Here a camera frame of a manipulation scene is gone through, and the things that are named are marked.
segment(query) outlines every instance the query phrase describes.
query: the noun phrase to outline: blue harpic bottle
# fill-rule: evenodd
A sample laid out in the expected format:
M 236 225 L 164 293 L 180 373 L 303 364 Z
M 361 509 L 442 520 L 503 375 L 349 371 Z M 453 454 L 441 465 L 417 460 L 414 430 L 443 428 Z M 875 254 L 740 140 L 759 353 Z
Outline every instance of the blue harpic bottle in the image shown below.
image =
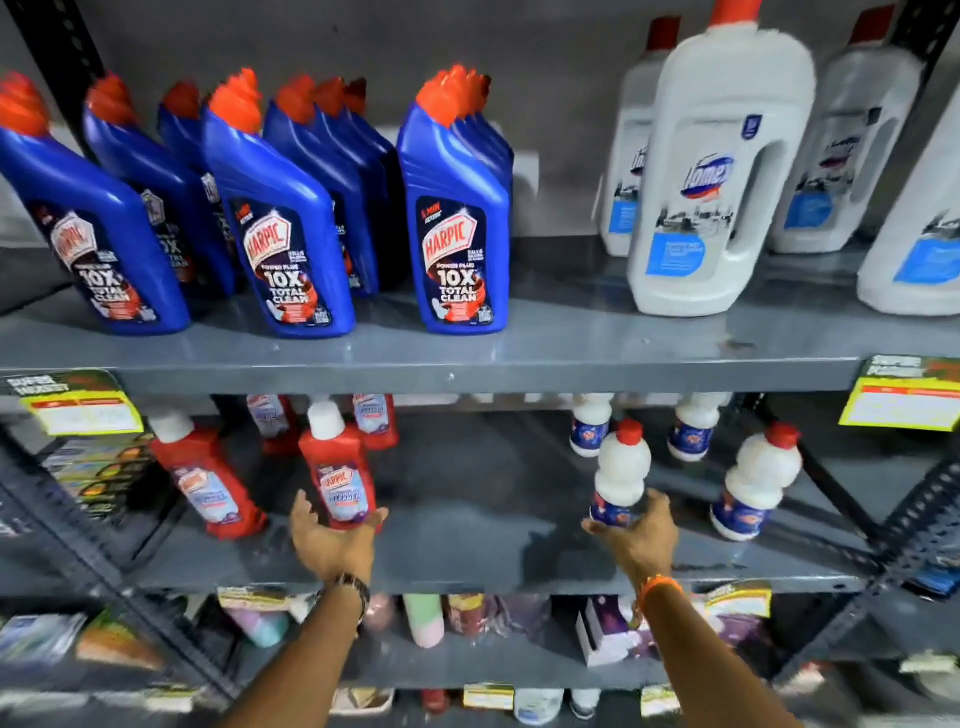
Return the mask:
M 204 157 L 270 327 L 280 336 L 342 336 L 355 316 L 333 201 L 261 138 L 259 100 L 249 68 L 217 89 L 204 112 Z
M 410 107 L 397 143 L 420 316 L 434 333 L 507 326 L 510 195 L 450 130 L 467 107 L 461 88 L 438 75 Z
M 49 125 L 34 85 L 11 74 L 0 85 L 0 173 L 97 318 L 132 336 L 190 326 L 140 196 L 56 141 Z

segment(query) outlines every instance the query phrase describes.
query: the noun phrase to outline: price tag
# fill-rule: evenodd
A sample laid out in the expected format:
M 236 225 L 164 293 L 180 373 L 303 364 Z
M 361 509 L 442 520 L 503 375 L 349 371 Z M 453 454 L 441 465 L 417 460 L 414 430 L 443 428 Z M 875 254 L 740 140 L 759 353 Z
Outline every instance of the price tag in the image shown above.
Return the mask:
M 9 376 L 7 385 L 51 437 L 143 432 L 140 413 L 105 370 Z
M 960 421 L 960 359 L 872 356 L 860 370 L 841 425 L 951 432 Z

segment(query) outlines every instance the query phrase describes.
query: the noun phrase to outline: plastic bottle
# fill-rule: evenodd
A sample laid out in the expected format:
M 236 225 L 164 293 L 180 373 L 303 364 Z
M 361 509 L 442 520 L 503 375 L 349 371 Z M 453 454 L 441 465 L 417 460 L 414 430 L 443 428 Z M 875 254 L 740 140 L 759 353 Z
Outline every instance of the plastic bottle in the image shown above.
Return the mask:
M 574 395 L 570 446 L 581 457 L 596 457 L 610 431 L 613 393 Z
M 685 463 L 703 460 L 720 422 L 720 405 L 729 396 L 729 392 L 697 392 L 680 400 L 677 422 L 666 441 L 670 454 Z
M 353 395 L 353 417 L 365 448 L 387 449 L 399 444 L 393 395 Z
M 112 73 L 86 94 L 84 135 L 101 166 L 140 193 L 183 295 L 232 296 L 236 278 L 200 177 L 140 131 L 127 87 Z
M 834 253 L 860 225 L 920 88 L 924 65 L 884 46 L 896 6 L 860 14 L 824 70 L 774 222 L 777 253 Z
M 794 38 L 756 26 L 760 0 L 716 0 L 657 88 L 627 277 L 642 313 L 708 316 L 753 274 L 816 85 Z
M 357 425 L 344 423 L 336 402 L 313 399 L 306 413 L 310 429 L 300 436 L 300 451 L 310 468 L 330 528 L 346 531 L 376 510 L 373 476 Z
M 856 281 L 860 301 L 883 313 L 960 313 L 960 89 L 910 173 Z
M 263 138 L 329 193 L 350 292 L 373 296 L 379 293 L 380 282 L 363 183 L 355 164 L 310 131 L 317 115 L 313 89 L 313 80 L 306 75 L 281 88 L 267 109 Z
M 450 129 L 466 103 L 443 79 L 428 81 L 397 143 L 417 301 L 433 333 L 507 326 L 510 197 Z
M 247 409 L 263 438 L 268 455 L 296 455 L 300 452 L 297 413 L 284 395 L 247 395 Z
M 600 448 L 600 469 L 593 477 L 590 517 L 607 525 L 628 526 L 630 509 L 643 497 L 644 480 L 650 474 L 650 446 L 643 439 L 643 425 L 630 418 L 608 435 Z
M 630 240 L 639 213 L 640 188 L 647 144 L 654 123 L 657 81 L 666 58 L 677 47 L 680 18 L 658 17 L 650 24 L 647 50 L 640 62 L 627 71 L 620 85 L 620 111 L 604 176 L 600 236 L 607 253 L 630 254 Z
M 249 68 L 217 88 L 204 112 L 204 157 L 268 325 L 280 336 L 342 336 L 355 315 L 333 202 L 260 137 L 259 100 Z
M 19 74 L 0 84 L 0 173 L 112 333 L 149 336 L 190 326 L 140 196 L 50 135 L 43 99 Z
M 750 541 L 759 535 L 804 466 L 799 439 L 800 432 L 787 423 L 773 423 L 747 438 L 727 472 L 723 494 L 710 506 L 710 521 L 721 536 Z
M 204 518 L 208 533 L 218 539 L 238 539 L 263 530 L 267 517 L 224 457 L 216 429 L 197 428 L 193 420 L 173 409 L 149 420 L 155 435 L 150 448 L 156 460 Z

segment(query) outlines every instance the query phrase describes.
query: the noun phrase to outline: hand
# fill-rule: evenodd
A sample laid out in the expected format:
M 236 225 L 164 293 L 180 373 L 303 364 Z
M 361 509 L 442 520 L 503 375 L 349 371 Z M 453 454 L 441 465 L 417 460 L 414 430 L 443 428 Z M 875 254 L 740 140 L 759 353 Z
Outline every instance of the hand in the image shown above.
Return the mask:
M 610 547 L 613 559 L 639 590 L 651 576 L 670 575 L 673 551 L 680 531 L 670 515 L 670 498 L 660 491 L 647 491 L 647 512 L 629 528 L 608 526 L 584 519 L 581 526 L 587 533 L 599 536 Z
M 390 511 L 378 508 L 350 531 L 334 531 L 320 525 L 306 493 L 297 493 L 290 512 L 290 535 L 300 561 L 324 582 L 351 573 L 370 585 L 373 571 L 373 537 Z

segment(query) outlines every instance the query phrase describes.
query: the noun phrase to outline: orange bottle cap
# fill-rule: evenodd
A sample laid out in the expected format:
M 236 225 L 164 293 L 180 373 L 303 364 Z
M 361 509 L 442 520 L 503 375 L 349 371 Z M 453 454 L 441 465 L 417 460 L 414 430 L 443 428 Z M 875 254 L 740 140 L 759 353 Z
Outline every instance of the orange bottle cap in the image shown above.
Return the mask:
M 107 73 L 86 93 L 86 107 L 98 119 L 121 126 L 136 124 L 136 111 L 127 85 L 115 73 Z
M 192 81 L 178 81 L 163 97 L 163 107 L 184 119 L 200 118 L 200 91 Z
M 237 131 L 259 133 L 263 123 L 263 115 L 260 113 L 261 98 L 256 88 L 256 74 L 250 68 L 243 68 L 213 92 L 210 112 Z
M 45 136 L 50 113 L 34 83 L 19 73 L 9 73 L 0 83 L 0 127 L 25 136 Z

